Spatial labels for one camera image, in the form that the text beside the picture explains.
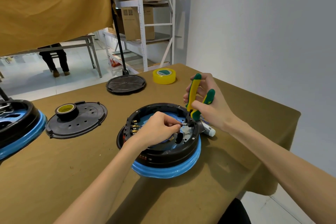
table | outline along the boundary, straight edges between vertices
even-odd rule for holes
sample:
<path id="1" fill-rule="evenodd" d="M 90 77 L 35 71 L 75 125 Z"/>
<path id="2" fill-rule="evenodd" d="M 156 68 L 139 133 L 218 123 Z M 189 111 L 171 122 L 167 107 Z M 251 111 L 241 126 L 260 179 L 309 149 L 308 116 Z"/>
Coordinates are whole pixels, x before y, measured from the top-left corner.
<path id="1" fill-rule="evenodd" d="M 34 49 L 34 50 L 29 50 L 29 51 L 17 52 L 17 53 L 11 54 L 11 56 L 13 56 L 13 55 L 19 55 L 19 54 L 26 54 L 26 53 L 33 53 L 33 52 L 56 51 L 56 50 L 63 50 L 63 49 L 77 48 L 77 47 L 86 46 L 87 50 L 89 51 L 92 67 L 95 68 L 95 69 L 97 69 L 99 77 L 101 78 L 102 77 L 102 73 L 100 71 L 100 67 L 99 67 L 99 62 L 98 62 L 95 46 L 93 44 L 93 38 L 92 38 L 93 36 L 94 36 L 94 34 L 87 34 L 87 35 L 82 35 L 80 37 L 77 37 L 77 38 L 74 38 L 74 39 L 71 39 L 71 40 L 67 41 L 67 42 L 73 42 L 73 41 L 82 41 L 82 40 L 84 40 L 85 44 L 73 44 L 73 45 L 67 45 L 67 46 L 61 46 L 61 47 L 48 47 L 48 48 Z M 92 49 L 94 60 L 96 61 L 96 64 L 93 61 L 90 47 Z"/>
<path id="2" fill-rule="evenodd" d="M 0 163 L 0 216 L 3 223 L 52 223 L 119 152 L 116 137 L 127 117 L 151 103 L 183 104 L 190 76 L 197 71 L 169 66 L 177 80 L 155 84 L 152 71 L 141 73 L 146 88 L 129 96 L 107 92 L 105 84 L 33 101 L 48 118 L 56 107 L 80 100 L 99 101 L 106 120 L 80 137 L 58 140 L 41 134 L 27 147 Z M 289 149 L 300 113 L 279 103 L 217 80 L 233 112 L 272 141 Z M 277 182 L 236 139 L 216 129 L 202 135 L 195 166 L 172 179 L 140 177 L 133 170 L 118 193 L 107 223 L 217 223 L 241 191 L 275 192 Z"/>

metal table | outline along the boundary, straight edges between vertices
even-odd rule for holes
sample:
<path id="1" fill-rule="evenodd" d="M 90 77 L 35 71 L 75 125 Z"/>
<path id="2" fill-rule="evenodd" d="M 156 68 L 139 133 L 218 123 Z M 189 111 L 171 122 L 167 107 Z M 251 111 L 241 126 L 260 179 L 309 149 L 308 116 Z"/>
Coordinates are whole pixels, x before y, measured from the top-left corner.
<path id="1" fill-rule="evenodd" d="M 56 51 L 56 50 L 63 50 L 63 49 L 70 49 L 70 48 L 77 48 L 77 47 L 83 47 L 83 46 L 87 46 L 87 50 L 89 51 L 89 55 L 90 55 L 90 59 L 91 59 L 91 63 L 92 63 L 92 67 L 97 69 L 99 77 L 102 77 L 102 73 L 100 71 L 100 67 L 99 67 L 99 62 L 98 62 L 98 58 L 97 58 L 97 54 L 96 54 L 96 50 L 95 50 L 95 46 L 93 44 L 93 37 L 94 34 L 87 34 L 87 35 L 83 35 L 71 40 L 68 40 L 66 42 L 73 42 L 73 41 L 85 41 L 85 44 L 74 44 L 74 45 L 67 45 L 67 46 L 61 46 L 61 47 L 48 47 L 48 48 L 41 48 L 41 49 L 34 49 L 34 50 L 28 50 L 28 51 L 23 51 L 23 52 L 17 52 L 11 55 L 19 55 L 19 54 L 26 54 L 26 53 L 33 53 L 33 52 L 45 52 L 45 51 Z M 90 47 L 92 49 L 93 52 L 93 56 L 94 56 L 94 60 L 92 58 L 92 54 L 91 54 L 91 50 Z"/>

black circular base with blue wrap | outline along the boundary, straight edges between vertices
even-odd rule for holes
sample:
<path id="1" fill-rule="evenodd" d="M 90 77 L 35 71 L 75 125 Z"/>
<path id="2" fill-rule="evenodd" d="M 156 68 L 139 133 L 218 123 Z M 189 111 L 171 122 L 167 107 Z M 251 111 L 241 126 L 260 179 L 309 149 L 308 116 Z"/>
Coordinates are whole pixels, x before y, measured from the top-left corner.
<path id="1" fill-rule="evenodd" d="M 27 100 L 2 101 L 0 107 L 0 159 L 4 159 L 36 139 L 47 118 Z"/>
<path id="2" fill-rule="evenodd" d="M 117 146 L 122 145 L 140 129 L 157 111 L 185 122 L 188 112 L 186 108 L 170 103 L 156 103 L 141 107 L 128 119 L 120 130 Z M 187 172 L 194 166 L 201 152 L 201 139 L 195 127 L 182 126 L 180 133 L 157 145 L 152 145 L 141 152 L 132 165 L 132 169 L 141 176 L 154 178 L 172 178 Z"/>

right hand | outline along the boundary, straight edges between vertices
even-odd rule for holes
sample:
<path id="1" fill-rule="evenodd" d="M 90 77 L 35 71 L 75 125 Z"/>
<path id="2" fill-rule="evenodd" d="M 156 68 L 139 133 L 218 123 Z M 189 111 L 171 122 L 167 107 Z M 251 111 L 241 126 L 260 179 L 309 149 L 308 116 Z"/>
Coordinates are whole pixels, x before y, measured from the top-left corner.
<path id="1" fill-rule="evenodd" d="M 202 113 L 202 116 L 212 125 L 218 127 L 223 131 L 227 131 L 228 125 L 235 121 L 237 117 L 233 114 L 228 106 L 225 98 L 219 89 L 218 85 L 215 83 L 212 74 L 210 73 L 201 73 L 202 80 L 199 83 L 199 87 L 197 89 L 197 94 L 200 96 L 196 96 L 196 100 L 191 104 L 194 109 L 199 110 Z M 188 102 L 188 95 L 190 91 L 190 86 L 187 87 L 187 93 L 183 96 L 184 103 Z M 210 89 L 214 89 L 216 91 L 215 98 L 210 105 L 206 105 L 203 102 L 206 94 Z"/>

pliers handle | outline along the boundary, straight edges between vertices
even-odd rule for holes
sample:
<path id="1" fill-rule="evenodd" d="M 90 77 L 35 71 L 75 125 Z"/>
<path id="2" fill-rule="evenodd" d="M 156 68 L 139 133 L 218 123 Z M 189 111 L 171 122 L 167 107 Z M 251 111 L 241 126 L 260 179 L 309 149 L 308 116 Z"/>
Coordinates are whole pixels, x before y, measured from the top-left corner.
<path id="1" fill-rule="evenodd" d="M 191 82 L 190 90 L 189 90 L 189 96 L 188 96 L 188 103 L 186 105 L 187 111 L 189 112 L 187 116 L 187 123 L 188 125 L 191 125 L 190 123 L 192 121 L 197 122 L 200 120 L 201 112 L 199 110 L 193 109 L 191 104 L 196 99 L 197 89 L 201 82 L 202 75 L 200 73 L 197 73 L 194 77 L 194 79 Z M 210 89 L 203 99 L 203 103 L 206 105 L 210 105 L 215 97 L 215 90 Z"/>

